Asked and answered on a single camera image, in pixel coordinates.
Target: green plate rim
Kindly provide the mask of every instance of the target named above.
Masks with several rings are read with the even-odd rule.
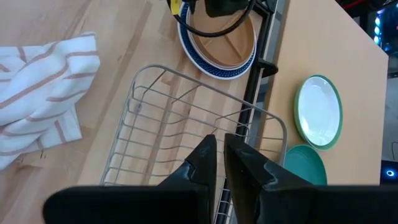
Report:
[[[303,131],[303,129],[302,129],[301,125],[300,125],[300,121],[299,121],[299,98],[300,98],[300,93],[302,91],[304,83],[308,79],[313,78],[313,77],[320,77],[320,78],[326,80],[331,85],[333,91],[336,93],[337,102],[338,102],[338,105],[340,107],[340,122],[339,122],[339,125],[338,125],[337,133],[336,133],[335,137],[328,144],[326,144],[324,146],[319,146],[319,145],[311,142],[308,139],[308,137],[306,137],[306,135],[304,134],[304,131]],[[315,149],[322,150],[322,151],[327,151],[327,150],[332,148],[337,143],[337,140],[340,138],[341,129],[343,127],[343,105],[341,104],[340,95],[338,94],[338,91],[337,91],[335,85],[333,84],[333,82],[331,80],[329,80],[327,77],[325,77],[323,75],[312,75],[312,76],[308,77],[306,80],[304,80],[304,82],[301,84],[300,88],[297,90],[296,96],[294,98],[294,121],[295,121],[297,130],[298,130],[298,133],[301,135],[301,137],[304,140],[306,140],[308,143],[310,143]]]
[[[288,153],[290,153],[292,151],[297,151],[298,148],[303,147],[303,146],[311,149],[317,155],[317,159],[319,159],[321,161],[322,171],[325,174],[325,185],[327,185],[328,184],[328,174],[326,173],[326,168],[325,168],[325,165],[323,163],[323,160],[322,160],[321,156],[318,154],[317,150],[315,150],[316,149],[315,147],[312,147],[311,145],[308,145],[308,144],[298,144],[298,145],[293,146],[290,150],[288,150],[286,152],[286,156],[287,156]]]

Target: white plate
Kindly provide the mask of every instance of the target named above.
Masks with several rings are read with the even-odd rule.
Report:
[[[310,77],[298,97],[298,120],[306,138],[316,146],[326,146],[338,133],[338,96],[332,85],[319,76]]]
[[[190,25],[190,19],[189,19],[190,16],[191,16],[191,13],[188,12],[188,13],[187,13],[187,19],[185,20],[185,23],[187,23],[188,25]],[[257,42],[256,42],[256,32],[254,31],[254,28],[253,28],[253,32],[254,32],[254,45],[255,45]],[[195,51],[198,53],[198,55],[199,55],[205,62],[209,63],[210,65],[212,65],[212,66],[214,66],[214,67],[217,67],[217,68],[222,69],[222,70],[235,70],[235,69],[237,69],[237,68],[241,68],[241,67],[242,67],[243,65],[245,65],[245,64],[249,61],[249,59],[250,59],[250,57],[248,57],[241,65],[238,65],[238,66],[235,66],[235,67],[225,67],[225,66],[218,65],[217,63],[214,63],[212,60],[208,59],[208,58],[206,57],[206,55],[204,55],[204,54],[201,52],[201,50],[198,48],[197,44],[195,43],[195,41],[194,41],[192,35],[193,35],[193,34],[192,34],[191,32],[188,31],[188,38],[189,38],[189,41],[190,41],[191,44],[192,44],[192,47],[195,49]],[[254,52],[254,49],[255,49],[255,46],[254,46],[254,45],[253,45],[253,48],[252,48],[252,50],[251,50],[251,54],[250,54],[250,55],[252,55],[253,52]]]

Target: striped towel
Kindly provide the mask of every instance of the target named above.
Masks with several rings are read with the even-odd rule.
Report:
[[[81,138],[75,103],[99,66],[94,33],[0,47],[0,170],[20,154]]]

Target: dish rack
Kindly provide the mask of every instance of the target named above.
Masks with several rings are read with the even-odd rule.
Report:
[[[239,122],[241,113],[249,113],[250,122]],[[252,122],[255,115],[263,122],[278,122],[278,137],[257,136],[258,125]],[[243,134],[236,134],[238,129]],[[191,75],[162,65],[143,67],[132,80],[101,185],[157,185],[207,134],[214,134],[218,153],[214,220],[225,216],[224,220],[231,223],[233,203],[222,200],[224,192],[229,191],[224,187],[225,133],[240,136],[270,159],[279,157],[275,162],[283,165],[287,131],[280,118]],[[280,147],[263,149],[264,141],[278,142]]]

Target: wooden countertop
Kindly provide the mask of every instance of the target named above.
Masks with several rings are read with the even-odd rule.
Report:
[[[337,144],[318,151],[329,184],[378,184],[381,165],[388,56],[334,1],[287,3],[287,17],[271,79],[266,109],[288,129],[288,148],[303,143],[294,124],[297,88],[311,75],[328,77],[343,104],[343,129]],[[275,135],[266,123],[263,136]],[[277,148],[263,141],[263,148]],[[264,153],[273,159],[277,154]]]
[[[101,59],[89,92],[76,105],[83,139],[27,154],[0,172],[1,224],[40,223],[43,201],[55,191],[99,184],[132,78],[143,66],[166,65],[243,98],[248,72],[229,82],[202,74],[185,55],[165,1],[0,0],[0,5],[0,45],[39,45],[94,31]],[[261,17],[251,17],[258,34]],[[162,82],[182,86],[173,77]],[[226,108],[224,113],[236,108],[209,95],[205,100],[206,107]]]

